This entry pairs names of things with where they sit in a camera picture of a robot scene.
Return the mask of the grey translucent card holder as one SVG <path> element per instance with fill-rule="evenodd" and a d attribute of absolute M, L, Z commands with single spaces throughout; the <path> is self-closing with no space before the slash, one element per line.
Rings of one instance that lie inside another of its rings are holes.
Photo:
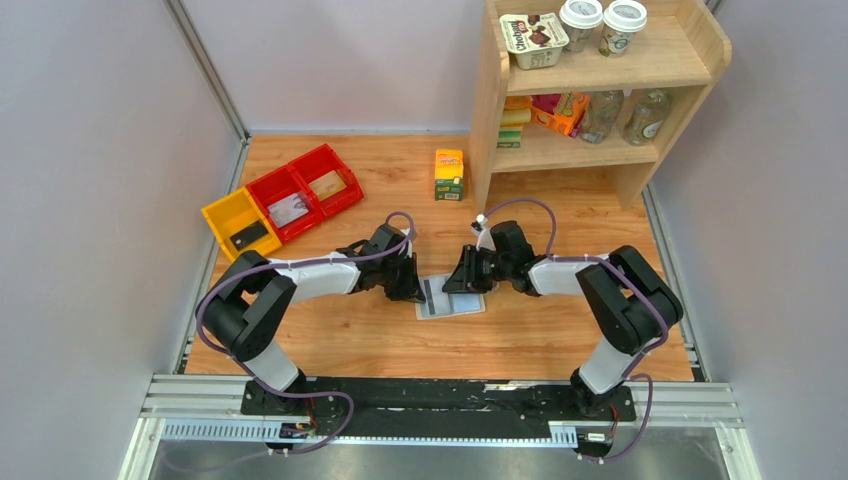
<path fill-rule="evenodd" d="M 415 304 L 416 307 L 416 319 L 417 320 L 431 320 L 437 318 L 446 318 L 460 315 L 470 315 L 470 314 L 478 314 L 483 313 L 485 308 L 484 298 L 480 294 L 474 293 L 448 293 L 451 300 L 452 305 L 452 313 L 446 316 L 435 317 L 435 318 L 422 318 L 420 316 L 420 305 Z"/>

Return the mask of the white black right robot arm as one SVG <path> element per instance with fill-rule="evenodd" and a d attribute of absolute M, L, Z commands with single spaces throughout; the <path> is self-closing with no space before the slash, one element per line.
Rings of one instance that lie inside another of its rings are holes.
<path fill-rule="evenodd" d="M 683 317 L 679 298 L 633 246 L 597 257 L 536 254 L 515 221 L 492 227 L 478 219 L 445 293 L 484 294 L 499 283 L 531 297 L 569 295 L 587 301 L 601 331 L 590 357 L 570 377 L 568 401 L 585 416 L 609 404 L 641 359 Z"/>

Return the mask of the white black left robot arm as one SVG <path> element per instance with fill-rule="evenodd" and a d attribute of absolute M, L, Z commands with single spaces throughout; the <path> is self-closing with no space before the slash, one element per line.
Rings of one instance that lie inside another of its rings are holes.
<path fill-rule="evenodd" d="M 258 384 L 288 396 L 302 377 L 275 340 L 288 308 L 375 287 L 391 301 L 424 302 L 412 236 L 383 223 L 370 238 L 321 257 L 284 261 L 249 250 L 196 308 L 198 333 L 206 343 L 216 341 Z"/>

